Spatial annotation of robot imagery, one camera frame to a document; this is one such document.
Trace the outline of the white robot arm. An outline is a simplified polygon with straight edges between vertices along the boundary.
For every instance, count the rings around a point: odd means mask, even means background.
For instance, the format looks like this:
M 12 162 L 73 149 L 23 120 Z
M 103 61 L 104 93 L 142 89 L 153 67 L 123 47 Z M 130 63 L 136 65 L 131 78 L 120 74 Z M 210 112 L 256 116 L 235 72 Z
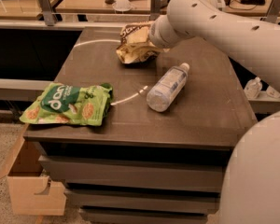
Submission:
M 280 92 L 280 25 L 225 13 L 210 0 L 171 0 L 150 30 L 171 48 L 199 36 Z M 223 181 L 220 224 L 280 224 L 280 111 L 255 124 L 231 154 Z

